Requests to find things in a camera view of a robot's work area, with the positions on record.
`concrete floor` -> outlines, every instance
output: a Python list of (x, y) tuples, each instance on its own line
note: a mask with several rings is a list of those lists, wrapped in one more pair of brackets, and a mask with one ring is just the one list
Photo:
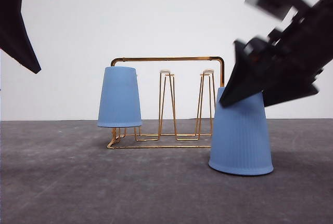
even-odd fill
[(1, 122), (2, 223), (333, 223), (333, 120), (268, 124), (275, 170), (240, 177), (209, 149), (108, 150), (95, 121)]

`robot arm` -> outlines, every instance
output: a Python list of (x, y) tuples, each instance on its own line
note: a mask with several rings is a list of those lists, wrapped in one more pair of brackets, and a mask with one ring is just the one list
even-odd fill
[(235, 41), (236, 63), (220, 102), (229, 106), (263, 91), (265, 106), (318, 93), (312, 84), (333, 58), (333, 0), (313, 7), (303, 0), (246, 0), (284, 19), (291, 6), (298, 10), (283, 31), (274, 29), (268, 41), (255, 37)]

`white wall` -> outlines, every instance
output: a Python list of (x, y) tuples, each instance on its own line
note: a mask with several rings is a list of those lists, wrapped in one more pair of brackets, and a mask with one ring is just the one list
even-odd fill
[[(97, 119), (104, 67), (116, 57), (222, 56), (227, 80), (235, 39), (265, 36), (292, 17), (280, 23), (243, 1), (23, 0), (42, 71), (35, 75), (2, 53), (2, 120)], [(179, 118), (195, 116), (199, 72), (218, 68), (209, 61), (123, 65), (137, 68), (144, 119), (157, 117), (160, 68), (177, 75)], [(332, 80), (329, 64), (316, 82), (318, 95), (268, 107), (267, 117), (333, 117)]]

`upside-down cup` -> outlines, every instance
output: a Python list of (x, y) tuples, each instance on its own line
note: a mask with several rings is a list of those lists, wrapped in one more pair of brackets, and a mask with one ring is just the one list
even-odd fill
[(106, 67), (99, 105), (99, 127), (142, 125), (136, 71), (130, 67)]
[(262, 93), (229, 107), (219, 101), (219, 88), (209, 166), (236, 175), (264, 175), (273, 171)]

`blue plastic cup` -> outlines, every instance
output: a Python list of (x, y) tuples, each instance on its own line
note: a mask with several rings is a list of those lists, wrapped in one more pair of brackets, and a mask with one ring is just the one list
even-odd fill
[(215, 109), (209, 166), (236, 175), (264, 175), (273, 171), (270, 140), (262, 93), (229, 107), (219, 100)]
[(97, 125), (112, 128), (142, 125), (134, 68), (105, 68)]

